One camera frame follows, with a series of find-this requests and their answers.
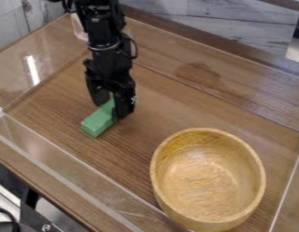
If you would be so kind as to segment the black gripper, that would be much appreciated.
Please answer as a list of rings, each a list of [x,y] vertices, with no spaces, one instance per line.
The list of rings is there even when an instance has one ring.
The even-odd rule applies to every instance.
[[[110,99],[113,93],[114,118],[123,119],[135,107],[135,82],[130,76],[133,60],[137,58],[134,40],[121,34],[114,44],[89,46],[91,58],[83,60],[85,84],[95,106]]]

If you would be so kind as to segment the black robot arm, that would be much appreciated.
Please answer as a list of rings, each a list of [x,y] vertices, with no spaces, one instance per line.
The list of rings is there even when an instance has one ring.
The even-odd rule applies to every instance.
[[[118,0],[46,0],[61,2],[66,13],[75,14],[87,36],[91,58],[83,60],[85,82],[95,106],[113,96],[114,120],[134,111],[135,81],[130,75],[138,50],[123,32],[123,10]]]

